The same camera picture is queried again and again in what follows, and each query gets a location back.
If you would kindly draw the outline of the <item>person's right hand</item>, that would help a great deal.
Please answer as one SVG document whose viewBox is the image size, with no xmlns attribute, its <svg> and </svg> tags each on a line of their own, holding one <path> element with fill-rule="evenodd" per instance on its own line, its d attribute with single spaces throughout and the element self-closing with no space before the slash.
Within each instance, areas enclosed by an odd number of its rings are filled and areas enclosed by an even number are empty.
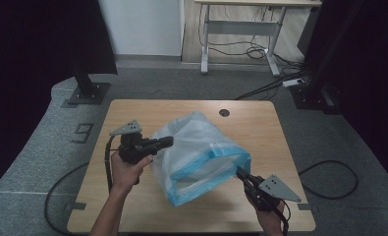
<svg viewBox="0 0 388 236">
<path fill-rule="evenodd" d="M 250 197 L 248 197 L 249 203 L 255 210 L 257 220 L 267 236 L 283 236 L 281 228 L 281 219 L 274 211 L 260 211 L 253 204 Z"/>
</svg>

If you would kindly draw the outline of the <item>white power strip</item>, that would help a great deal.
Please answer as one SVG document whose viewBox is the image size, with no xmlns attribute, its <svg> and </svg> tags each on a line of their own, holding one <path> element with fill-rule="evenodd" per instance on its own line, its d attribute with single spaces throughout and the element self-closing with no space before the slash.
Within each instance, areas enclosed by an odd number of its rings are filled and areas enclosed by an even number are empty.
<svg viewBox="0 0 388 236">
<path fill-rule="evenodd" d="M 304 84 L 305 84 L 305 81 L 302 79 L 292 79 L 292 80 L 283 82 L 282 86 L 284 88 L 288 88 L 288 87 L 294 87 L 294 86 L 302 86 Z"/>
</svg>

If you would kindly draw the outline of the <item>black stand with base plate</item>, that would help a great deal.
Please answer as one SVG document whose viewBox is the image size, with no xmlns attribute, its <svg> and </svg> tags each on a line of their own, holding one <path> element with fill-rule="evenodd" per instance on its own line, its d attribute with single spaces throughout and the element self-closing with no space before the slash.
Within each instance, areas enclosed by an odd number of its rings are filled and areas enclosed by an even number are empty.
<svg viewBox="0 0 388 236">
<path fill-rule="evenodd" d="M 290 89 L 298 109 L 340 113 L 339 92 L 330 83 L 328 69 L 333 66 L 338 51 L 364 0 L 323 0 L 305 55 L 304 69 L 308 81 Z"/>
<path fill-rule="evenodd" d="M 78 86 L 74 90 L 67 103 L 70 105 L 100 105 L 110 88 L 109 83 L 94 83 L 88 73 L 84 72 L 79 65 L 73 67 L 73 75 Z"/>
</svg>

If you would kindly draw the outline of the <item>person's left hand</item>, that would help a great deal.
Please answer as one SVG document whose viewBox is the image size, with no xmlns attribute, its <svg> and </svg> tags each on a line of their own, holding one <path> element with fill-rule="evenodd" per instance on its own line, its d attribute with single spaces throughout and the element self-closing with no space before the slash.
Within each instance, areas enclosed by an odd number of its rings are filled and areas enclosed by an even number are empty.
<svg viewBox="0 0 388 236">
<path fill-rule="evenodd" d="M 115 151 L 111 156 L 112 192 L 114 194 L 127 195 L 142 174 L 143 169 L 151 163 L 152 159 L 153 156 L 148 155 L 137 164 L 130 164 L 124 162 L 119 153 Z"/>
</svg>

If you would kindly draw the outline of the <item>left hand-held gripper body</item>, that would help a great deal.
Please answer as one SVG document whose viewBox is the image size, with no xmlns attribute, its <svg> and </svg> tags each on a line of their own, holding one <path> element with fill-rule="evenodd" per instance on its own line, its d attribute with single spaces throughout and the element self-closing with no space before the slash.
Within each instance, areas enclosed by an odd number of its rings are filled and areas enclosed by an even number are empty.
<svg viewBox="0 0 388 236">
<path fill-rule="evenodd" d="M 111 137 L 120 137 L 118 151 L 124 162 L 137 164 L 144 157 L 157 154 L 158 141 L 144 138 L 141 131 L 139 122 L 132 120 L 110 133 Z"/>
</svg>

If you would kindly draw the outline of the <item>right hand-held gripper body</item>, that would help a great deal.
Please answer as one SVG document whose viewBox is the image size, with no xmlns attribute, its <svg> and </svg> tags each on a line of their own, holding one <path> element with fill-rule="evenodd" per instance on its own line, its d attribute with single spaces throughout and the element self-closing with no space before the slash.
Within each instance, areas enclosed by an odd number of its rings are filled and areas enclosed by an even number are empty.
<svg viewBox="0 0 388 236">
<path fill-rule="evenodd" d="M 260 176 L 248 175 L 245 179 L 245 193 L 259 211 L 272 211 L 281 201 L 300 203 L 302 199 L 289 188 L 278 176 L 270 175 L 263 179 Z"/>
</svg>

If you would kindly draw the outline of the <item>dark curtain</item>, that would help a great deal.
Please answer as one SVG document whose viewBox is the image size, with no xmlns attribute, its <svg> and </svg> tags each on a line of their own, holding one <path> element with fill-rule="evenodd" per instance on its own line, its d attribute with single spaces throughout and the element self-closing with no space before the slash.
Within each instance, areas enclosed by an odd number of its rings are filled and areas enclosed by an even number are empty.
<svg viewBox="0 0 388 236">
<path fill-rule="evenodd" d="M 0 0 L 0 179 L 78 73 L 115 74 L 98 0 Z"/>
<path fill-rule="evenodd" d="M 323 0 L 305 60 L 388 173 L 388 0 Z"/>
</svg>

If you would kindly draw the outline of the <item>translucent blue-rimmed plastic bag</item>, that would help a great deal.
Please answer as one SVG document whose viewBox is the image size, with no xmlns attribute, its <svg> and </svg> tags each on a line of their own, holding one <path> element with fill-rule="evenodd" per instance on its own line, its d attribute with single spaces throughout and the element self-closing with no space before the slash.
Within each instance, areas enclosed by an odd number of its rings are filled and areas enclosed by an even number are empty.
<svg viewBox="0 0 388 236">
<path fill-rule="evenodd" d="M 250 171 L 247 150 L 225 136 L 203 113 L 177 118 L 153 134 L 171 136 L 171 147 L 160 150 L 150 164 L 171 205 L 177 207 L 211 191 L 236 175 Z"/>
</svg>

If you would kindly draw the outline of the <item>white desk with metal legs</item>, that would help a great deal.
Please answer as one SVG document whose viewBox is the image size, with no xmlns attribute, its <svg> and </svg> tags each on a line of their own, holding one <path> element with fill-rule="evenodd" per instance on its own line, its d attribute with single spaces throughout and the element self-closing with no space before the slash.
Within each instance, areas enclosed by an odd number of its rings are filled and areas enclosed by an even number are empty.
<svg viewBox="0 0 388 236">
<path fill-rule="evenodd" d="M 265 58 L 274 77 L 279 77 L 280 72 L 275 62 L 274 49 L 280 35 L 281 28 L 288 8 L 319 8 L 320 0 L 194 0 L 196 4 L 205 7 L 204 16 L 204 42 L 201 51 L 200 71 L 208 73 L 208 36 L 210 34 L 231 35 L 263 35 L 270 38 L 268 48 L 264 50 Z M 276 22 L 238 22 L 238 21 L 213 21 L 209 19 L 210 7 L 216 5 L 230 6 L 258 6 L 279 8 L 280 16 Z"/>
</svg>

